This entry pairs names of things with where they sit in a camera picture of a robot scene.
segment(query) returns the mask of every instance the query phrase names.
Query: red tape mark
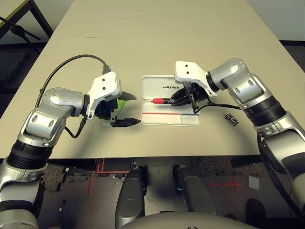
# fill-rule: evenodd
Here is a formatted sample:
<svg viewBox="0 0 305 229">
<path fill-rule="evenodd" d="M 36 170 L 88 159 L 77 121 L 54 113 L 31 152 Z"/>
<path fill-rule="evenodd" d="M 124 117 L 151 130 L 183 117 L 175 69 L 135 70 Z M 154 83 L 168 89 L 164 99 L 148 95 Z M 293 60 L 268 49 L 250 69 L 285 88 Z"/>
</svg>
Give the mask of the red tape mark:
<svg viewBox="0 0 305 229">
<path fill-rule="evenodd" d="M 236 183 L 235 183 L 235 179 L 234 179 L 234 175 L 231 174 L 231 180 L 232 180 L 232 184 L 233 184 L 233 191 L 236 192 Z"/>
<path fill-rule="evenodd" d="M 91 189 L 91 179 L 92 176 L 89 177 L 89 183 L 88 183 L 88 189 L 87 189 L 87 196 L 90 194 L 90 189 Z"/>
</svg>

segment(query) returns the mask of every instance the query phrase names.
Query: black electrical wire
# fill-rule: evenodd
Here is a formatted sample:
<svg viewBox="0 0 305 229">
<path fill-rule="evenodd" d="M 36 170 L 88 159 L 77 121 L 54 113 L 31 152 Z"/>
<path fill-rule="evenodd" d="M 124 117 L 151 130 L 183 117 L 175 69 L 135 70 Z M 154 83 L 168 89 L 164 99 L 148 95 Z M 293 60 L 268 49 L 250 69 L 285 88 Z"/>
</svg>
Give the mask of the black electrical wire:
<svg viewBox="0 0 305 229">
<path fill-rule="evenodd" d="M 83 58 L 83 57 L 94 58 L 94 59 L 96 59 L 96 60 L 102 62 L 102 64 L 104 65 L 102 74 L 106 74 L 106 73 L 108 73 L 108 72 L 111 71 L 110 67 L 109 67 L 109 66 L 106 64 L 106 62 L 105 62 L 103 59 L 101 59 L 100 57 L 97 57 L 97 56 L 94 56 L 94 55 L 90 55 L 90 54 L 82 54 L 82 55 L 73 56 L 73 57 L 71 57 L 71 58 L 65 60 L 64 62 L 62 62 L 60 65 L 58 65 L 58 66 L 53 70 L 53 72 L 49 75 L 49 77 L 48 77 L 47 80 L 45 81 L 43 87 L 39 90 L 39 96 L 38 96 L 37 101 L 36 101 L 36 104 L 35 104 L 35 109 L 39 106 L 39 104 L 40 104 L 40 102 L 41 102 L 41 99 L 42 99 L 42 96 L 43 96 L 43 94 L 44 94 L 44 92 L 45 92 L 45 90 L 46 90 L 46 88 L 47 88 L 49 82 L 51 81 L 51 79 L 53 78 L 53 76 L 56 74 L 56 72 L 58 72 L 58 70 L 59 70 L 60 68 L 62 68 L 63 66 L 65 66 L 67 63 L 69 63 L 69 62 L 71 62 L 71 61 L 73 61 L 73 60 L 79 59 L 79 58 Z M 87 115 L 85 114 L 84 117 L 83 117 L 82 120 L 81 120 L 80 127 L 79 127 L 79 129 L 78 129 L 76 135 L 74 135 L 74 134 L 72 133 L 72 131 L 71 131 L 68 127 L 66 127 L 66 126 L 65 126 L 65 130 L 70 134 L 70 136 L 71 136 L 72 138 L 77 138 L 77 137 L 80 135 L 81 130 L 82 130 L 83 127 L 85 126 L 86 120 L 87 120 Z"/>
<path fill-rule="evenodd" d="M 210 100 L 209 96 L 207 96 L 208 104 L 204 105 L 204 106 L 202 106 L 202 107 L 200 107 L 198 109 L 196 109 L 195 104 L 194 104 L 194 102 L 192 100 L 192 96 L 190 94 L 190 91 L 187 88 L 186 88 L 186 93 L 187 93 L 187 96 L 189 97 L 189 100 L 190 100 L 190 103 L 192 105 L 194 114 L 197 114 L 199 111 L 201 111 L 202 109 L 204 109 L 207 106 L 227 107 L 227 108 L 232 108 L 232 109 L 240 110 L 240 108 L 238 106 L 233 106 L 233 105 L 229 105 L 229 104 L 216 104 L 216 103 L 214 103 L 214 102 L 212 102 Z"/>
<path fill-rule="evenodd" d="M 259 135 L 257 135 L 257 145 L 258 145 L 258 149 L 260 152 L 260 155 L 262 157 L 264 166 L 269 174 L 269 177 L 271 178 L 274 186 L 276 187 L 276 189 L 278 190 L 278 192 L 281 194 L 281 196 L 283 197 L 283 199 L 286 201 L 286 203 L 288 204 L 288 206 L 292 209 L 292 211 L 295 213 L 295 215 L 302 220 L 302 213 L 299 209 L 299 207 L 296 205 L 296 203 L 291 199 L 290 195 L 286 192 L 284 186 L 282 185 L 282 183 L 280 182 L 279 178 L 277 177 L 277 175 L 275 174 L 275 172 L 273 171 L 273 169 L 271 168 L 267 156 L 265 155 L 265 152 L 263 151 L 260 143 L 262 142 L 261 137 Z"/>
<path fill-rule="evenodd" d="M 202 109 L 204 109 L 207 106 L 227 107 L 227 108 L 240 110 L 240 108 L 238 106 L 233 106 L 233 105 L 229 105 L 229 104 L 216 104 L 216 103 L 212 102 L 209 97 L 208 97 L 208 101 L 209 102 L 207 105 L 204 105 L 204 106 L 198 108 L 197 110 L 193 107 L 194 114 L 197 114 L 199 111 L 201 111 Z"/>
<path fill-rule="evenodd" d="M 289 207 L 289 215 L 290 215 L 290 218 L 292 218 L 290 206 L 288 206 L 288 207 Z"/>
</svg>

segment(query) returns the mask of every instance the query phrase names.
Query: black tripod leg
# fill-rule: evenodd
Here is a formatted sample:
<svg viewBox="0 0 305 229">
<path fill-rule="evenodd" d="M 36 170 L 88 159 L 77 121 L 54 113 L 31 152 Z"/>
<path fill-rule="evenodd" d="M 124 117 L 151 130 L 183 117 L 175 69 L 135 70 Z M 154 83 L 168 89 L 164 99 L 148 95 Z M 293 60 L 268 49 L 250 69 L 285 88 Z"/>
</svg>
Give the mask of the black tripod leg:
<svg viewBox="0 0 305 229">
<path fill-rule="evenodd" d="M 176 172 L 181 181 L 183 196 L 188 210 L 216 215 L 215 203 L 201 178 L 186 166 L 180 166 Z"/>
<path fill-rule="evenodd" d="M 35 50 L 36 53 L 40 54 L 40 51 L 35 47 L 35 45 L 33 45 L 32 42 L 30 42 L 26 36 L 23 36 L 22 38 L 32 47 L 33 50 Z"/>
<path fill-rule="evenodd" d="M 115 226 L 121 226 L 145 216 L 144 195 L 145 172 L 141 167 L 134 168 L 125 178 L 115 210 Z"/>
</svg>

